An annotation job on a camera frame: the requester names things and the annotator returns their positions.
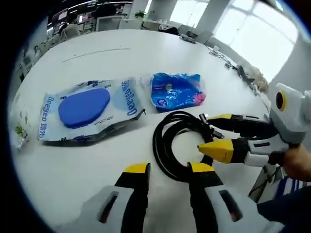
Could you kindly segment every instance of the blue plastic bag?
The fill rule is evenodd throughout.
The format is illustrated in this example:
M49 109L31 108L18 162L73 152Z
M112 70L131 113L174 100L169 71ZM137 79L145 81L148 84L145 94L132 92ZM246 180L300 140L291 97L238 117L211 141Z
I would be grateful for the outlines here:
M160 112L200 105L205 99L200 79L199 74L156 73L149 83L151 101Z

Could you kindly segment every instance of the plastic wrapper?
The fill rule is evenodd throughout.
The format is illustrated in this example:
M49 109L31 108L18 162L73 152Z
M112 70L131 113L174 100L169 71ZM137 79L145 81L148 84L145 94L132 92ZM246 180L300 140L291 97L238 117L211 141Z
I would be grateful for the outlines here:
M159 112L197 106L206 97L199 74L156 73L145 75L140 81Z
M13 107L9 114L9 136L13 150L19 151L29 141L29 128L28 113Z
M46 94L42 103L38 140L46 142L95 142L113 131L124 127L127 122L137 120L144 109L135 89L135 79L88 81L79 83L56 94ZM60 120L58 106L70 95L104 88L110 94L110 102L101 115L83 127L67 128Z

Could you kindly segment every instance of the computer monitor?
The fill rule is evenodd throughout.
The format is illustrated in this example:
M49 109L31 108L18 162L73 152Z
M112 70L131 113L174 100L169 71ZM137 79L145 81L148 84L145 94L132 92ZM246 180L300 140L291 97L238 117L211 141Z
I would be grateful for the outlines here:
M61 19L63 19L63 18L66 18L66 17L67 17L67 12L68 12L68 11L64 11L64 12L60 13L59 16L58 16L58 20L61 20Z
M90 19L91 19L90 14L82 14L82 15L78 15L77 17L78 23L84 23Z
M123 19L123 16L106 16L99 17L96 21L96 30L97 32L107 31L107 30L116 30L119 28L120 21Z

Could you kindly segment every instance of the round white table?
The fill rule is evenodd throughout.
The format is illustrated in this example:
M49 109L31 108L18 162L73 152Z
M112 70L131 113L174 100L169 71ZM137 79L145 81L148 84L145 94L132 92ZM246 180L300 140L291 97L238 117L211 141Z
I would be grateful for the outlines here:
M145 31L113 30L82 35L50 49L31 69L17 91L15 108L28 112L31 140L13 155L17 175L33 207L51 227L78 217L83 202L105 185L114 185L123 170L150 162L151 178L145 232L196 232L189 188L166 177L152 153L152 135L167 114L158 114L144 92L139 93L146 115L89 147L48 147L36 139L45 93L54 93L88 80L140 77L147 73L199 73L206 84L201 106L184 109L198 116L223 113L262 116L267 110L259 97L227 70L222 59L211 56L202 44L178 36ZM200 136L179 135L173 151L180 162L200 161ZM247 196L261 168L242 164L214 167L223 182Z

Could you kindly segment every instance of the black cable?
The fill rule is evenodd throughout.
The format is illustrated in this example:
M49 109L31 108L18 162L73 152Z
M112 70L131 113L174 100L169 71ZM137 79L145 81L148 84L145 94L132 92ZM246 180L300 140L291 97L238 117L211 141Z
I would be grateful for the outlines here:
M270 177L270 179L272 179L276 174L277 174L277 172L279 171L281 169L281 167L279 166L276 170L275 170L275 172L271 175L271 177ZM253 192L255 192L257 189L259 189L259 188L261 188L261 187L263 187L264 185L266 185L267 184L267 182L268 182L268 179L266 179L261 185L259 185L257 188L254 188L254 189L252 189L250 192L249 192L249 196L253 193Z
M164 127L172 122L176 123L163 133ZM183 111L168 114L156 127L152 139L153 153L160 169L168 177L180 182L189 182L190 170L174 156L172 142L175 136L184 133L185 129L198 132L206 143L213 141L214 130L209 124ZM212 165L213 159L204 156L201 163Z

